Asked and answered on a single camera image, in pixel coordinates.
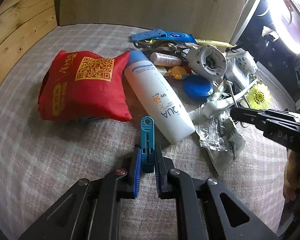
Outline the person right hand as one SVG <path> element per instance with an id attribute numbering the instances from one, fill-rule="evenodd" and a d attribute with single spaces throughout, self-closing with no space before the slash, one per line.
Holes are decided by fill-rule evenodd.
<path id="1" fill-rule="evenodd" d="M 300 189 L 300 158 L 296 152 L 289 149 L 283 182 L 283 197 L 286 203 L 296 200 L 297 189 Z"/>

